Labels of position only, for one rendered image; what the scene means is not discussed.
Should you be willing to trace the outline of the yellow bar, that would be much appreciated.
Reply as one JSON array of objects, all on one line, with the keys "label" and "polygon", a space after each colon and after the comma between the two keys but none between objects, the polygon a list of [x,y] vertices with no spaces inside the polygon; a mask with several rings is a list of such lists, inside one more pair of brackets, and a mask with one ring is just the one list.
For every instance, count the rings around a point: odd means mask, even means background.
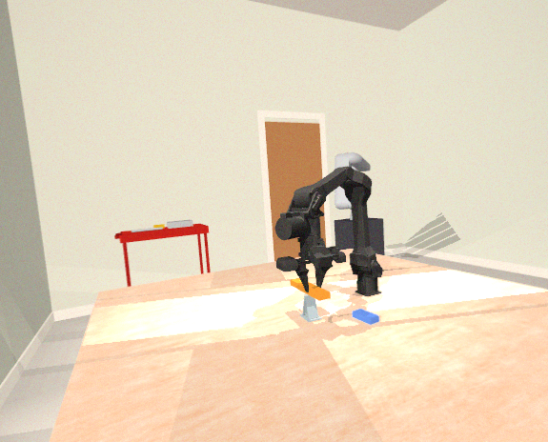
[{"label": "yellow bar", "polygon": [[329,299],[331,298],[331,295],[330,295],[330,292],[329,291],[326,291],[312,283],[309,282],[309,292],[306,292],[300,279],[297,278],[297,279],[292,279],[291,280],[291,286],[299,289],[300,291],[303,291],[307,294],[309,294],[311,297],[317,299],[317,300],[324,300],[324,299]]}]

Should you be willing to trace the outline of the blue rectangular bar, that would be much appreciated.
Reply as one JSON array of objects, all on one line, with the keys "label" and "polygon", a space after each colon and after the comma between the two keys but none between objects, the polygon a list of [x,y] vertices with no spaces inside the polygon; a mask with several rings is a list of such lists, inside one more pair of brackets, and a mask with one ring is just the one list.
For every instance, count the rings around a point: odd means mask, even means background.
[{"label": "blue rectangular bar", "polygon": [[352,311],[352,317],[370,325],[379,321],[379,315],[369,311],[365,311],[363,309],[357,309]]}]

